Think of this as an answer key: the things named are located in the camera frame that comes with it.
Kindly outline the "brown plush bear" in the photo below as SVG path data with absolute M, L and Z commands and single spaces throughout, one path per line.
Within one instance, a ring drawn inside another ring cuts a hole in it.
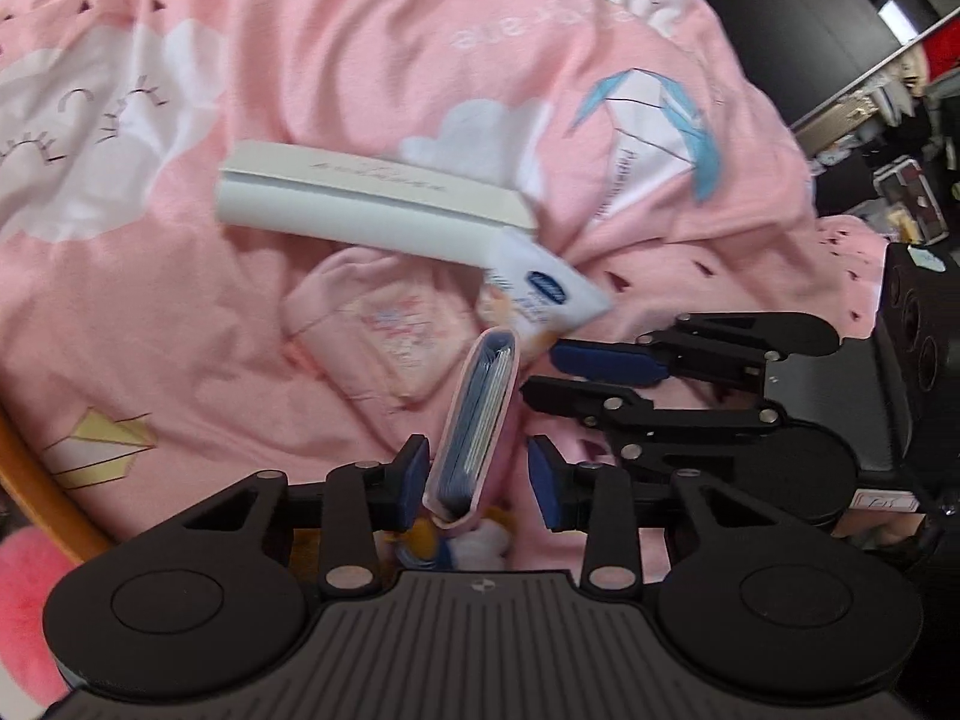
M 457 535 L 418 517 L 410 530 L 387 533 L 382 546 L 387 559 L 412 571 L 501 572 L 508 567 L 515 533 L 514 515 L 493 505 Z

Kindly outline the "white long glasses case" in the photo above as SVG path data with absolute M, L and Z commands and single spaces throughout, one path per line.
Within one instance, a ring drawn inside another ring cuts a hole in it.
M 528 238 L 521 193 L 424 167 L 285 143 L 235 144 L 221 163 L 224 224 L 482 268 L 503 229 Z

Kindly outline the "white cream tube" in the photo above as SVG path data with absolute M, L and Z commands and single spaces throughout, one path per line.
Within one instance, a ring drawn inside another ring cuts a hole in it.
M 491 241 L 475 309 L 485 327 L 511 328 L 524 362 L 612 307 L 581 271 L 512 227 Z

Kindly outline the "pink card wallet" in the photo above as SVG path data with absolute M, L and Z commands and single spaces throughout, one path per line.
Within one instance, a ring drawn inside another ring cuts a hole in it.
M 477 338 L 434 452 L 423 505 L 441 530 L 454 532 L 477 517 L 519 371 L 519 341 L 511 328 Z

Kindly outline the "pink fluffy pompom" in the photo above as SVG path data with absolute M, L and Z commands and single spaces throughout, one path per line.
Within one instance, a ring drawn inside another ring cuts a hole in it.
M 2 541 L 2 665 L 41 707 L 68 692 L 44 639 L 43 612 L 71 569 L 70 557 L 41 528 L 20 528 Z

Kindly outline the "pink fabric pouch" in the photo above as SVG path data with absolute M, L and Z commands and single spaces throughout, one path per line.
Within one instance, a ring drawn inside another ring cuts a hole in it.
M 472 308 L 444 263 L 347 247 L 281 303 L 288 348 L 379 421 L 418 406 L 477 337 Z

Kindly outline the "orange cardboard box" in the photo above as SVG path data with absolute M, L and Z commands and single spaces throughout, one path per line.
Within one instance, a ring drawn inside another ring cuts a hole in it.
M 20 431 L 0 415 L 0 473 L 3 488 L 36 527 L 52 539 L 75 564 L 112 550 L 116 541 L 91 522 L 75 500 L 60 488 Z

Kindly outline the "pink cloud duvet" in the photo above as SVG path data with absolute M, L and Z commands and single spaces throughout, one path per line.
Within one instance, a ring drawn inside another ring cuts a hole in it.
M 245 140 L 521 193 L 612 299 L 871 331 L 884 243 L 822 221 L 804 154 L 706 0 L 2 0 L 2 398 L 126 539 L 260 468 L 313 481 L 438 436 L 464 356 L 376 421 L 281 303 L 350 247 L 218 223 Z

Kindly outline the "black wardrobe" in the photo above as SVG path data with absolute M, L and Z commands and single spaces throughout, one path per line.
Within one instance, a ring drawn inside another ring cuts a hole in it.
M 958 0 L 706 0 L 794 130 L 958 15 Z

